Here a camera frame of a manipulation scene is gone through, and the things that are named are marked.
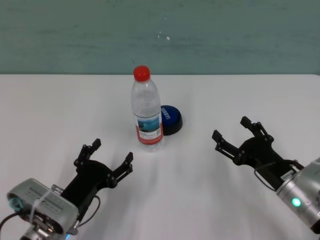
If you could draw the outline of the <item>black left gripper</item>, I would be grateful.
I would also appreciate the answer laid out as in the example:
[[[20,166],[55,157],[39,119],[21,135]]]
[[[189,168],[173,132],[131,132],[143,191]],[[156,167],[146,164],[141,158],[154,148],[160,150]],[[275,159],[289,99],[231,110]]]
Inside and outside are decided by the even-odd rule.
[[[103,163],[90,160],[92,154],[101,145],[99,138],[95,139],[91,145],[82,145],[73,163],[75,167],[78,167],[77,175],[61,194],[61,197],[77,207],[78,221],[82,221],[98,191],[104,188],[115,188],[120,181],[133,172],[134,155],[132,152],[129,152],[123,163],[113,171]]]

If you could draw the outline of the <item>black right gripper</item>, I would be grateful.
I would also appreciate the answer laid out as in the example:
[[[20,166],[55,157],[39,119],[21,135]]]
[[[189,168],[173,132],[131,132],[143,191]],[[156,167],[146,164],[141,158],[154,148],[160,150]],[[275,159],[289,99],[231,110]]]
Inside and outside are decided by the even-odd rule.
[[[252,122],[243,116],[240,124],[253,137],[237,148],[227,142],[218,130],[214,130],[212,139],[216,142],[215,150],[231,159],[235,165],[252,167],[254,174],[259,175],[259,179],[263,178],[262,182],[269,189],[275,192],[284,183],[284,175],[304,168],[298,161],[284,159],[273,150],[274,138],[267,133],[261,122]]]

